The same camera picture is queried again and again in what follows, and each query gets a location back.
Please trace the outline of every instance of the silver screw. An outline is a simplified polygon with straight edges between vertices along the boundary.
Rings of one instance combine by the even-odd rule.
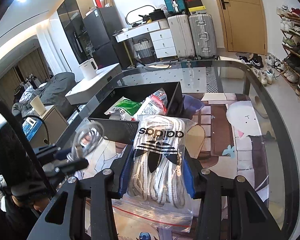
[[[111,172],[112,172],[111,169],[104,169],[104,170],[102,171],[103,175],[109,175],[109,174],[111,174]]]
[[[204,175],[208,175],[208,174],[210,174],[210,170],[207,169],[207,168],[204,168],[204,169],[201,170],[201,173],[204,174]]]
[[[68,183],[74,183],[77,178],[72,176],[68,179]]]
[[[245,182],[246,178],[244,176],[238,176],[237,177],[237,181],[239,181],[239,182]]]

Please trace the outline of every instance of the red shoe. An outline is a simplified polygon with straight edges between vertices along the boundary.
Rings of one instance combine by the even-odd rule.
[[[300,18],[300,9],[291,8],[291,12],[288,12],[288,15],[291,17]]]

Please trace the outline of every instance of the silver suitcase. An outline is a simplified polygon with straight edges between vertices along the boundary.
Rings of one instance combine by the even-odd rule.
[[[178,57],[194,57],[195,50],[187,15],[176,15],[168,18],[173,42]]]
[[[216,56],[217,40],[211,15],[191,15],[189,22],[198,59]]]

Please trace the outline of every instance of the beige cup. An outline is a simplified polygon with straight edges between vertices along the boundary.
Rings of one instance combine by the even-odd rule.
[[[43,103],[41,102],[39,96],[36,96],[30,102],[30,104],[39,115],[43,115],[46,112],[46,108],[44,107]]]

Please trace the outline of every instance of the open black storage box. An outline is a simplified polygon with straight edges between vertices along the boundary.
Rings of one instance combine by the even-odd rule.
[[[93,111],[89,120],[96,121],[104,127],[104,138],[114,142],[133,144],[138,130],[138,121],[109,120],[110,115],[104,113],[121,97],[135,102],[142,102],[146,97],[163,88],[167,94],[168,104],[166,116],[181,117],[184,112],[183,96],[180,82],[167,82],[126,86],[115,88]]]

